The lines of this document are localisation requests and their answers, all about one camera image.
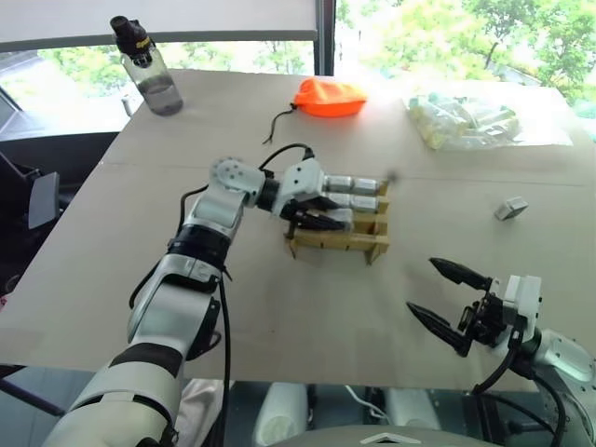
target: table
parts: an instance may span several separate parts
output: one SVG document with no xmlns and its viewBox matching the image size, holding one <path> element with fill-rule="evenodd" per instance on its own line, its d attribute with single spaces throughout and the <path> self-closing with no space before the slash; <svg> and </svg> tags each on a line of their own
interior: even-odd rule
<svg viewBox="0 0 596 447">
<path fill-rule="evenodd" d="M 117 15 L 139 19 L 157 42 L 317 38 L 314 0 L 53 0 L 51 7 L 45 0 L 4 0 L 0 52 L 110 45 L 109 21 Z"/>
<path fill-rule="evenodd" d="M 430 256 L 502 279 L 542 277 L 540 325 L 596 352 L 589 337 L 596 308 L 590 299 L 596 266 L 593 146 L 558 93 L 514 91 L 533 104 L 551 104 L 573 147 L 432 152 L 407 119 L 403 92 L 395 87 L 372 92 L 356 117 L 285 116 L 275 145 L 267 147 L 260 141 L 270 118 L 291 97 L 299 76 L 174 76 L 185 108 L 161 118 L 142 106 L 116 138 L 0 313 L 0 361 L 98 369 L 125 346 L 129 293 L 172 237 L 182 192 L 205 183 L 218 156 L 256 164 L 292 141 L 310 143 L 329 172 L 381 177 L 400 170 L 401 181 L 389 193 L 391 246 L 370 267 L 360 253 L 343 251 L 302 249 L 293 260 L 283 244 L 285 224 L 247 210 L 227 263 L 234 278 L 226 286 L 232 378 L 472 387 L 496 359 L 478 346 L 460 359 L 405 306 L 415 301 L 456 322 L 478 296 L 443 279 L 427 262 Z M 274 169 L 299 156 L 284 155 Z M 492 213 L 510 196 L 523 196 L 530 208 L 501 223 Z M 223 351 L 188 363 L 185 372 L 221 376 Z M 531 389 L 512 374 L 497 387 Z"/>
</svg>

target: robotic hand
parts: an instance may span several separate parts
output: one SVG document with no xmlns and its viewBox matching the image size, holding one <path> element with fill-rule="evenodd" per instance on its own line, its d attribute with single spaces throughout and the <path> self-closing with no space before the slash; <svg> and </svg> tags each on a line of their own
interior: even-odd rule
<svg viewBox="0 0 596 447">
<path fill-rule="evenodd" d="M 500 281 L 484 277 L 469 268 L 441 258 L 430 262 L 456 284 L 465 283 L 484 296 L 464 309 L 454 331 L 449 322 L 432 311 L 408 303 L 422 324 L 441 340 L 467 356 L 473 341 L 488 346 L 502 358 L 499 367 L 472 394 L 480 394 L 511 369 L 534 380 L 543 394 L 551 422 L 556 421 L 551 445 L 588 447 L 596 443 L 596 374 L 594 357 L 575 340 L 550 329 L 536 327 L 540 278 L 511 276 L 505 295 L 499 298 Z"/>
<path fill-rule="evenodd" d="M 212 347 L 221 305 L 212 295 L 223 291 L 224 262 L 244 207 L 256 206 L 305 229 L 339 230 L 350 222 L 312 211 L 340 208 L 325 191 L 336 192 L 341 182 L 364 189 L 374 183 L 327 176 L 310 148 L 291 146 L 304 147 L 305 156 L 281 182 L 264 164 L 256 169 L 227 158 L 212 166 L 209 187 L 133 293 L 129 346 L 95 374 L 46 447 L 175 445 L 183 365 Z"/>
</svg>

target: water bottle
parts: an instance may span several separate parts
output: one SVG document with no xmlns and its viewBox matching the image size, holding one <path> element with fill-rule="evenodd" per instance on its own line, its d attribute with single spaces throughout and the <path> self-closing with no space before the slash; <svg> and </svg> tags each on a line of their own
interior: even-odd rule
<svg viewBox="0 0 596 447">
<path fill-rule="evenodd" d="M 117 16 L 110 20 L 110 25 L 122 53 L 122 65 L 151 111 L 157 115 L 179 112 L 183 108 L 183 99 L 156 44 L 139 21 Z"/>
</svg>

